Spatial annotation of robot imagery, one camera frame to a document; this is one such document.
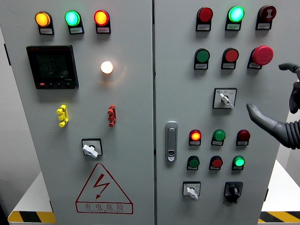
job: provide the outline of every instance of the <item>yellow terminal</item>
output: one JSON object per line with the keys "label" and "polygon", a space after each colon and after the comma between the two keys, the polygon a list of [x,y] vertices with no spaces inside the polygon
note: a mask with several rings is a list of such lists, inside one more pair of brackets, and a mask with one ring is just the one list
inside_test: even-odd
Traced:
{"label": "yellow terminal", "polygon": [[58,114],[58,120],[61,121],[59,126],[63,128],[69,122],[67,106],[61,105],[58,110],[56,110],[56,113]]}

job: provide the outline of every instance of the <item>gray metal panel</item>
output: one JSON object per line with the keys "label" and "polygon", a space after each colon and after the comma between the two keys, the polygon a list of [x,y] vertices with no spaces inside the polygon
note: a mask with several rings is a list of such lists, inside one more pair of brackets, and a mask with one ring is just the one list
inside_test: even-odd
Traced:
{"label": "gray metal panel", "polygon": [[[111,35],[95,32],[93,16],[99,9],[110,14]],[[68,10],[81,14],[85,34],[69,35],[64,20]],[[34,21],[38,11],[51,14],[54,36],[39,35]],[[154,223],[151,12],[151,0],[0,2],[1,28],[59,225]],[[35,89],[26,53],[29,45],[73,45],[79,89]],[[106,60],[114,65],[111,75],[100,71]],[[69,114],[64,128],[56,114],[62,104]],[[112,128],[107,119],[111,104],[118,119]],[[83,138],[101,138],[103,156],[83,156]],[[76,212],[75,201],[97,163],[132,201],[133,215]],[[112,196],[124,197],[121,192]]]}
{"label": "gray metal panel", "polygon": [[[225,31],[228,10],[241,5],[245,17],[241,30]],[[277,16],[269,31],[255,31],[258,10],[273,5]],[[213,10],[210,32],[195,32],[197,11]],[[255,225],[268,188],[279,143],[249,118],[246,103],[256,103],[266,115],[286,121],[288,99],[296,75],[280,71],[278,64],[299,63],[299,1],[289,0],[156,0],[156,127],[157,127],[157,224]],[[247,69],[252,50],[268,45],[272,62],[262,70]],[[223,51],[236,48],[240,57],[235,70],[221,70]],[[209,69],[194,71],[197,49],[210,52]],[[237,88],[235,108],[212,109],[214,88]],[[165,125],[178,123],[177,160],[165,159]],[[189,147],[188,134],[202,133],[199,147]],[[222,147],[211,146],[212,134],[223,129]],[[248,146],[236,146],[239,130],[251,133]],[[200,159],[198,171],[187,171],[188,157]],[[219,155],[220,171],[209,171],[210,158]],[[235,156],[244,156],[243,171],[231,171]],[[200,181],[198,201],[182,196],[183,181]],[[243,182],[237,204],[223,203],[225,183]]]}

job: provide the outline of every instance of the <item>white switch knob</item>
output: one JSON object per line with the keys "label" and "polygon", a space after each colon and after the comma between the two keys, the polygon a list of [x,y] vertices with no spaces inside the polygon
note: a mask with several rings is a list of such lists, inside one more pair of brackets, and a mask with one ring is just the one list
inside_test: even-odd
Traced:
{"label": "white switch knob", "polygon": [[193,188],[187,187],[187,192],[188,192],[189,196],[191,196],[195,200],[198,200],[198,195],[196,194],[196,192]]}
{"label": "white switch knob", "polygon": [[220,96],[221,96],[222,102],[224,102],[226,105],[228,105],[231,109],[234,109],[233,104],[231,103],[231,101],[225,95],[220,93]]}
{"label": "white switch knob", "polygon": [[82,150],[85,154],[88,154],[89,156],[92,156],[93,158],[97,158],[97,156],[98,156],[98,152],[96,152],[95,148],[92,146],[90,147],[85,144]]}

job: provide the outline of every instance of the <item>white indicator light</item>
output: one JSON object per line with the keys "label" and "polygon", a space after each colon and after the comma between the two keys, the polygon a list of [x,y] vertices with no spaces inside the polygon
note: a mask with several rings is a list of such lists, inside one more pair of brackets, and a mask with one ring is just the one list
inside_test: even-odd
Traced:
{"label": "white indicator light", "polygon": [[105,61],[101,64],[101,70],[103,73],[110,74],[113,70],[113,64],[110,61]]}

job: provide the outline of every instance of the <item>emergency stop button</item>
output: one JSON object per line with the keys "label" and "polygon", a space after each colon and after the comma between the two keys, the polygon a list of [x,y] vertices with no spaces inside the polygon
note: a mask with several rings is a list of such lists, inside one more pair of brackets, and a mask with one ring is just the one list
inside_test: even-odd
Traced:
{"label": "emergency stop button", "polygon": [[255,48],[250,55],[248,68],[261,69],[262,66],[269,64],[274,56],[273,49],[269,46],[262,45]]}

